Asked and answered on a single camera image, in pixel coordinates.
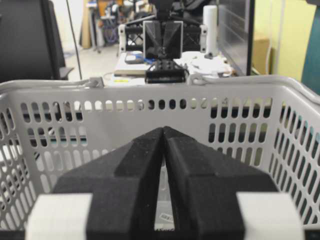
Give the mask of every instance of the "white plastic basket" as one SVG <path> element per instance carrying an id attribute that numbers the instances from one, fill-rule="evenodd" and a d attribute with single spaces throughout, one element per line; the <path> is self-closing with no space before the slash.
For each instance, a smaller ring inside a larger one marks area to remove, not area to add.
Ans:
<path id="1" fill-rule="evenodd" d="M 66 171 L 163 126 L 269 173 L 305 224 L 319 222 L 320 98 L 293 79 L 13 81 L 0 85 L 0 99 L 2 229 L 22 229 L 37 196 Z"/>

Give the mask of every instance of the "black foam pad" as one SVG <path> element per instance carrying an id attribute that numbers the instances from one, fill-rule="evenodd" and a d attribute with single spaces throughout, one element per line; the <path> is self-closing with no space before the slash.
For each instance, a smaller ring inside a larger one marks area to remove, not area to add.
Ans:
<path id="1" fill-rule="evenodd" d="M 132 239 L 154 229 L 163 131 L 157 128 L 59 178 L 54 193 L 93 193 L 87 239 Z"/>
<path id="2" fill-rule="evenodd" d="M 277 191 L 269 175 L 172 128 L 164 139 L 175 224 L 196 229 L 199 239 L 242 240 L 236 192 Z"/>

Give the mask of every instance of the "black chair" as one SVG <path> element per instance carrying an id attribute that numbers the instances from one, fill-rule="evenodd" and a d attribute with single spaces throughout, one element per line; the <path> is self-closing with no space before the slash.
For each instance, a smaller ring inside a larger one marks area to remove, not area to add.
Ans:
<path id="1" fill-rule="evenodd" d="M 0 82 L 68 79 L 51 1 L 1 0 L 0 15 Z"/>

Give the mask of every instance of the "basket handle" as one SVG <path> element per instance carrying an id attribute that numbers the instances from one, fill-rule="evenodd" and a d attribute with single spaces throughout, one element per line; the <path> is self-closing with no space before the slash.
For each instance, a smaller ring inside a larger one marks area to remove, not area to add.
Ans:
<path id="1" fill-rule="evenodd" d="M 82 81 L 65 80 L 12 80 L 0 84 L 0 93 L 10 89 L 30 89 L 30 88 L 103 88 L 104 82 L 101 77 L 92 77 Z"/>
<path id="2" fill-rule="evenodd" d="M 230 78 L 212 78 L 209 75 L 191 74 L 187 79 L 189 85 L 206 84 L 282 84 L 294 88 L 314 104 L 320 105 L 320 96 L 294 78 L 279 75 L 240 76 Z"/>

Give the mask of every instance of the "white cylinder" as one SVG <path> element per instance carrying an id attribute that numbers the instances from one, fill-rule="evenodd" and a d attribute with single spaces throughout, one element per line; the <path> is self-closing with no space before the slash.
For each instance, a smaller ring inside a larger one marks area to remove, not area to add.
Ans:
<path id="1" fill-rule="evenodd" d="M 207 5 L 203 7 L 203 24 L 207 26 L 206 55 L 213 57 L 218 55 L 217 35 L 218 35 L 218 8 Z"/>

